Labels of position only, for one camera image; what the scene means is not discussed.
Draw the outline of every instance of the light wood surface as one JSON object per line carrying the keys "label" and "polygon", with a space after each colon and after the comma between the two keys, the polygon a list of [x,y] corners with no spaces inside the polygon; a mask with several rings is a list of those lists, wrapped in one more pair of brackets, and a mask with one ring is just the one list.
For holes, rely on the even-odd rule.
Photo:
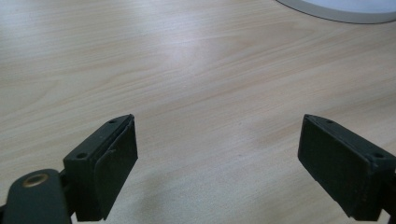
{"label": "light wood surface", "polygon": [[305,113],[396,153],[396,23],[274,0],[0,5],[0,203],[124,114],[139,160],[106,223],[355,223],[297,160]]}

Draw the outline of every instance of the white object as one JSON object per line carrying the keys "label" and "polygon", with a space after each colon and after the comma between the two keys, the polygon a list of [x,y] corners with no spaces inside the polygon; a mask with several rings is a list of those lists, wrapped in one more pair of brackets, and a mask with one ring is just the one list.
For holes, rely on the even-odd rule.
{"label": "white object", "polygon": [[306,14],[332,21],[396,21],[396,0],[277,0]]}

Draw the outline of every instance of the table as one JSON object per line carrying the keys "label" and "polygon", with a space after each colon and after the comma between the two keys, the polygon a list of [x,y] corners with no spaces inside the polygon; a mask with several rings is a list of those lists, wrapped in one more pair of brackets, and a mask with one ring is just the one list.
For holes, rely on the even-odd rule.
{"label": "table", "polygon": [[0,203],[125,114],[139,160],[106,223],[355,223],[297,159],[304,114],[396,154],[395,22],[274,0],[1,5]]}

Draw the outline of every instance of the screw hole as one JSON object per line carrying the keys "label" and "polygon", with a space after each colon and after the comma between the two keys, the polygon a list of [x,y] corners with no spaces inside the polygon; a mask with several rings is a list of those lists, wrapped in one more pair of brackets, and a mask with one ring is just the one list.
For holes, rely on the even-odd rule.
{"label": "screw hole", "polygon": [[84,158],[86,158],[87,156],[88,156],[87,153],[82,152],[82,153],[79,153],[79,154],[77,155],[77,159],[84,159]]}
{"label": "screw hole", "polygon": [[42,184],[48,178],[49,178],[49,176],[46,174],[31,175],[23,181],[23,186],[25,188],[31,188],[31,187]]}
{"label": "screw hole", "polygon": [[377,158],[384,158],[384,155],[377,153],[377,152],[374,154],[374,156]]}

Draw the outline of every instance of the wood grain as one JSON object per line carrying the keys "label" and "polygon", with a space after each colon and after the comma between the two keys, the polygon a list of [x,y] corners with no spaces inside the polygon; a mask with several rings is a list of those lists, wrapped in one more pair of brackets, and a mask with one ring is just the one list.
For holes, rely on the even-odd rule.
{"label": "wood grain", "polygon": [[274,0],[3,1],[0,202],[132,113],[139,160],[106,223],[355,223],[298,162],[301,122],[396,153],[395,40]]}

